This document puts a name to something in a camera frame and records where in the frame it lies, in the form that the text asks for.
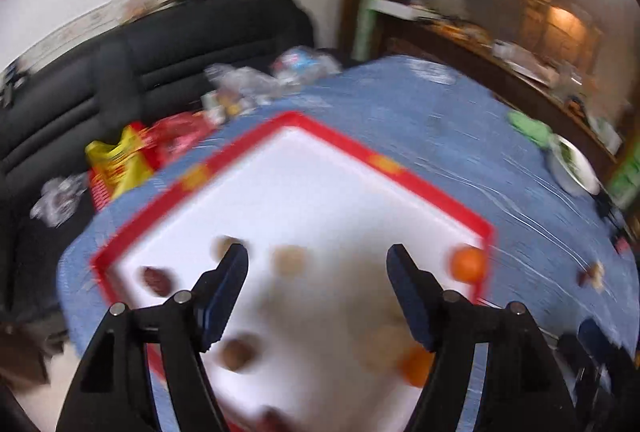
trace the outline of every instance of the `green vegetable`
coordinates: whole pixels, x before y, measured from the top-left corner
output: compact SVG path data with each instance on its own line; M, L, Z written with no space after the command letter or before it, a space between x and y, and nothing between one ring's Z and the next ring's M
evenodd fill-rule
M560 142L560 155L562 156L562 160L569 167L571 174L573 174L575 178L579 178L578 167L574 162L574 152L562 141Z

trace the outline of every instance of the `bowl with green vegetables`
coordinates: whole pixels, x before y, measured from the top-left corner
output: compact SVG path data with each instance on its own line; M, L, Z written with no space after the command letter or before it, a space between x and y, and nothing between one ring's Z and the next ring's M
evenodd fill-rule
M562 136L551 135L546 163L562 190L568 194L581 196L600 192L600 182L587 158Z

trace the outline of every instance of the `orange fruit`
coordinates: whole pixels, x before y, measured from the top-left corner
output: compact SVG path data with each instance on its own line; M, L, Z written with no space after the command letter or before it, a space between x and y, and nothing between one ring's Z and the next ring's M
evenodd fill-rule
M424 387L435 357L433 352L417 344L404 356L398 366L402 379L414 387Z
M486 276L488 257L475 246L461 246L449 259L449 272L459 282L476 284Z

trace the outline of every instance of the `red border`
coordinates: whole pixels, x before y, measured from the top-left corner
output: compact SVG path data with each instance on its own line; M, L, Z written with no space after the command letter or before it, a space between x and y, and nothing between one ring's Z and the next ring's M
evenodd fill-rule
M432 205L437 206L443 212L449 214L452 218L478 234L482 238L482 246L485 252L487 252L487 254L489 253L493 240L493 229L483 218L441 190L427 183L427 181L396 164L394 161L382 157L358 142L353 141L353 139L347 138L343 134L306 117L301 112L290 110L246 132L235 141L226 145L222 150L212 155L204 163L196 165L187 171L181 180L176 181L167 192L140 210L111 237L110 241L94 255L90 263L98 285L102 289L107 301L114 303L119 300L116 290L107 276L108 269L111 264L117 261L118 258L127 251L140 235L148 232L159 219L162 219L179 203L193 196L202 186L228 165L236 161L246 152L251 151L265 139L288 126L301 128L313 136L316 136L316 138L322 139L330 145L339 148L341 151L367 164L377 172L384 174L417 196L422 197ZM376 160L380 159L385 160L386 164L390 166L376 166ZM481 297L483 289L483 282L474 285L472 302L476 302L478 298ZM149 348L148 357L151 367L160 376L164 377L162 361L158 352Z

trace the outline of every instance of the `blue tablecloth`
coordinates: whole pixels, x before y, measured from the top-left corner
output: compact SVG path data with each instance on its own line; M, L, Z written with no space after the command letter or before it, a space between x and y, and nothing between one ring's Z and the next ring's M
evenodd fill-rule
M496 239L487 300L523 301L538 325L556 335L593 316L633 351L639 304L632 255L616 253L589 196L571 198L559 189L540 149L506 121L505 105L456 71L434 71L423 60L390 57L321 80L229 123L97 214L58 266L60 300L79 354L107 310L88 267L98 248L188 167L291 109L390 156L491 222ZM580 265L595 260L606 270L601 294L576 282ZM476 354L459 430L473 428L485 361L486 352ZM156 381L154 394L163 430L177 431L167 392Z

